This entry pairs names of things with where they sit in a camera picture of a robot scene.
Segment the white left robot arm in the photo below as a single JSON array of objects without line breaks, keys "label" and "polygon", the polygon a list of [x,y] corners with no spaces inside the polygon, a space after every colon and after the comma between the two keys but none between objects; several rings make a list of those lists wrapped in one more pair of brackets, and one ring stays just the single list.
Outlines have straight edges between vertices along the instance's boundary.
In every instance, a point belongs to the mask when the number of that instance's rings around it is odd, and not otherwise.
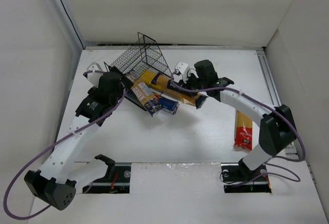
[{"label": "white left robot arm", "polygon": [[28,171],[24,177],[35,197],[60,211],[67,208],[89,183],[101,178],[111,179],[114,175],[115,161],[102,154],[76,170],[73,166],[93,134],[133,85],[117,72],[94,70],[85,72],[84,76],[92,88],[77,107],[68,134],[37,171]]}]

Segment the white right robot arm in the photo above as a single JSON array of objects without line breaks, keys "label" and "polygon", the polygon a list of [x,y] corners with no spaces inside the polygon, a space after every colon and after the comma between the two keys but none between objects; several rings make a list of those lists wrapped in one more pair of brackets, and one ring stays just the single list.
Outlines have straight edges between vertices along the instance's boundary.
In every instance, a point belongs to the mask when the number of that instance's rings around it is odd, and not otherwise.
[{"label": "white right robot arm", "polygon": [[182,74],[184,88],[192,92],[205,91],[208,96],[240,111],[259,127],[258,144],[239,161],[240,171],[256,171],[296,140],[296,126],[288,106],[275,107],[248,96],[231,79],[218,77],[209,60],[195,63],[194,68],[195,73],[191,73],[189,65],[177,63],[175,69]]}]

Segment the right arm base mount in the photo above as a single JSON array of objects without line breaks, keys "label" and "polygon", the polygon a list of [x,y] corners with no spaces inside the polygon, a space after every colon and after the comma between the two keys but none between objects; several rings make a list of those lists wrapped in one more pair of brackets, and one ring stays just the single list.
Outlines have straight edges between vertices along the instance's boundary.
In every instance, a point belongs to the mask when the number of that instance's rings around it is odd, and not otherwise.
[{"label": "right arm base mount", "polygon": [[264,164],[254,171],[238,162],[221,163],[220,180],[225,193],[271,193]]}]

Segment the blue Barilla spaghetti box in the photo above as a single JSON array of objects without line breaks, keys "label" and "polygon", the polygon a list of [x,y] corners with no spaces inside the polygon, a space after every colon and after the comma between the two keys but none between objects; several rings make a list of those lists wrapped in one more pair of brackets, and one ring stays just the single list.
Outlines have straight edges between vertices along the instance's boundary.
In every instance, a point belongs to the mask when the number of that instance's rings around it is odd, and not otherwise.
[{"label": "blue Barilla spaghetti box", "polygon": [[164,110],[172,115],[175,115],[177,113],[177,110],[179,108],[179,102],[168,99],[163,96],[157,97],[159,100],[159,103],[164,107]]}]

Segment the blue star spaghetti bag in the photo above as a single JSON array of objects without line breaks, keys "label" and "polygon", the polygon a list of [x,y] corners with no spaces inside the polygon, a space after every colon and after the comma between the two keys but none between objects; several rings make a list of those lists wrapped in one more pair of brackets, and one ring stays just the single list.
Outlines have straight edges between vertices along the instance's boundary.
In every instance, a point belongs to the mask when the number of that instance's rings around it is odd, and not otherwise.
[{"label": "blue star spaghetti bag", "polygon": [[145,82],[136,81],[131,90],[151,116],[156,115],[160,110],[164,109],[159,99],[153,94]]}]

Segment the red spaghetti bag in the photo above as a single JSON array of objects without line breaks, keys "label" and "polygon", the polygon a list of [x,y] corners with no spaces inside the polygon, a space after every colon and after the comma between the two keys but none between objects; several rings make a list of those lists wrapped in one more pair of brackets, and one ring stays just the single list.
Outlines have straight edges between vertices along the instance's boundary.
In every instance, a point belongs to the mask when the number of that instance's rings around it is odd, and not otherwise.
[{"label": "red spaghetti bag", "polygon": [[234,146],[251,151],[252,146],[252,120],[240,111],[235,113]]}]

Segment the yellow spaghetti bag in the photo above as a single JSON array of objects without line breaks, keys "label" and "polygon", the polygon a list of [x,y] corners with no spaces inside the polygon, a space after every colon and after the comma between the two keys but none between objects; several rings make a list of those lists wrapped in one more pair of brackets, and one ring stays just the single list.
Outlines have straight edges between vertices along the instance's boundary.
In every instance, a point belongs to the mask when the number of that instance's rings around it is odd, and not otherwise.
[{"label": "yellow spaghetti bag", "polygon": [[173,86],[170,77],[161,72],[155,73],[146,70],[140,76],[140,80],[145,82],[148,87],[156,90],[156,93],[167,95],[176,101],[196,107],[196,99]]}]

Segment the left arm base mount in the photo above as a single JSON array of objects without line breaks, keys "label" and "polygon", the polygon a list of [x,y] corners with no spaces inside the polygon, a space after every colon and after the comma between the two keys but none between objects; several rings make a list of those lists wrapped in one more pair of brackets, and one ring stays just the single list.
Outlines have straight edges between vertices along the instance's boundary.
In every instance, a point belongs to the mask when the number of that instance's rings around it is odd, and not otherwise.
[{"label": "left arm base mount", "polygon": [[131,180],[131,163],[116,163],[113,159],[98,155],[95,157],[107,165],[103,177],[82,188],[83,194],[129,194]]}]

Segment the dark blue Lasicilia spaghetti bag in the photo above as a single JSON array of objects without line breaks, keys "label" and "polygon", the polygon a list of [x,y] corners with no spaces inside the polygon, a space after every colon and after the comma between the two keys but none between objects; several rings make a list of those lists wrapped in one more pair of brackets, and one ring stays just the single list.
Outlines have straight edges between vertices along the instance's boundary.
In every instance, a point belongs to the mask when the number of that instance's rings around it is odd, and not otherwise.
[{"label": "dark blue Lasicilia spaghetti bag", "polygon": [[162,92],[163,94],[173,98],[176,101],[180,101],[183,104],[194,106],[196,109],[202,107],[207,99],[199,93],[189,93],[187,91],[181,90],[173,85],[172,81],[168,76],[161,74],[160,72],[153,76],[148,85],[155,90]]}]

